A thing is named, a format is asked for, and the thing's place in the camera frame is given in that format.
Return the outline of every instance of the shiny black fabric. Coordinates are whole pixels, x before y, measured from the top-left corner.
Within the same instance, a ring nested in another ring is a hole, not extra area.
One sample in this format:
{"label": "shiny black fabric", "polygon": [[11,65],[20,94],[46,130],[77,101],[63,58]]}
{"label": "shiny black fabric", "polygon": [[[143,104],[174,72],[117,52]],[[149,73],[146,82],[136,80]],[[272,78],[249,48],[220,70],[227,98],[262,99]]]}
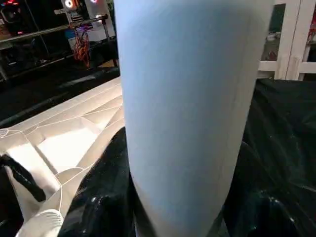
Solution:
{"label": "shiny black fabric", "polygon": [[316,236],[316,83],[257,81],[224,217],[232,237]]}
{"label": "shiny black fabric", "polygon": [[0,157],[0,167],[7,166],[11,169],[13,177],[21,185],[23,185],[36,199],[36,201],[45,201],[46,196],[43,191],[35,182],[32,175],[22,165],[16,162],[8,155]]}
{"label": "shiny black fabric", "polygon": [[122,128],[81,182],[58,236],[134,237],[131,182]]}
{"label": "shiny black fabric", "polygon": [[15,192],[4,168],[0,167],[0,236],[12,237],[23,224]]}

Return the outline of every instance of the orange wire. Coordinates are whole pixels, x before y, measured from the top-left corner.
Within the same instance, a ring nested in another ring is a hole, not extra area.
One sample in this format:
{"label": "orange wire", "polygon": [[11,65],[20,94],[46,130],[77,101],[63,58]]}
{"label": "orange wire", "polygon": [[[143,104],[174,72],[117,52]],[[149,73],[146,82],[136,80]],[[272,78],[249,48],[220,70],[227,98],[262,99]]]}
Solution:
{"label": "orange wire", "polygon": [[74,48],[74,58],[76,60],[82,61],[86,67],[90,67],[90,57],[89,57],[89,38],[87,32],[83,32],[84,35],[79,36],[76,29],[75,31],[75,48]]}

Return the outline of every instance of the dark floor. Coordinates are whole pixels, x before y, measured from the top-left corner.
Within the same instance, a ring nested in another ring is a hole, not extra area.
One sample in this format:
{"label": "dark floor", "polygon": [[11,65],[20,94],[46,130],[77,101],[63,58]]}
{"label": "dark floor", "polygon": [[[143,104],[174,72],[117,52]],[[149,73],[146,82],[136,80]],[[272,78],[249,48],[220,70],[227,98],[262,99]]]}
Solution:
{"label": "dark floor", "polygon": [[116,68],[87,70],[66,60],[15,78],[10,84],[3,83],[0,85],[0,128],[15,125],[118,76]]}

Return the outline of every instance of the white door frame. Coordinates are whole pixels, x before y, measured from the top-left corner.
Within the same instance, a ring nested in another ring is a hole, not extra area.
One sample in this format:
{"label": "white door frame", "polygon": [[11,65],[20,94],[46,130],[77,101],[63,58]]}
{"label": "white door frame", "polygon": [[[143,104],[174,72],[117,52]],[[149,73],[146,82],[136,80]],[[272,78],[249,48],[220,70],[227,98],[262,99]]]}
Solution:
{"label": "white door frame", "polygon": [[276,0],[275,5],[279,4],[286,6],[277,61],[260,61],[259,71],[275,72],[275,79],[285,79],[301,0]]}
{"label": "white door frame", "polygon": [[311,28],[315,5],[316,0],[301,0],[290,62],[286,75],[287,80],[303,80],[303,73],[316,74],[316,63],[306,62],[310,52],[310,47],[306,44]]}

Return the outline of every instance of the white tumbler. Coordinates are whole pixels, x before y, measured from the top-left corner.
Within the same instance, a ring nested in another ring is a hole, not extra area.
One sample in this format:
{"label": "white tumbler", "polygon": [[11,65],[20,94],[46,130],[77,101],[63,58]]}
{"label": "white tumbler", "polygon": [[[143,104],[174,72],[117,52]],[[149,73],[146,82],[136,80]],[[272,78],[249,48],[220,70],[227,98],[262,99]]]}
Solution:
{"label": "white tumbler", "polygon": [[207,236],[233,178],[273,3],[115,0],[138,236]]}

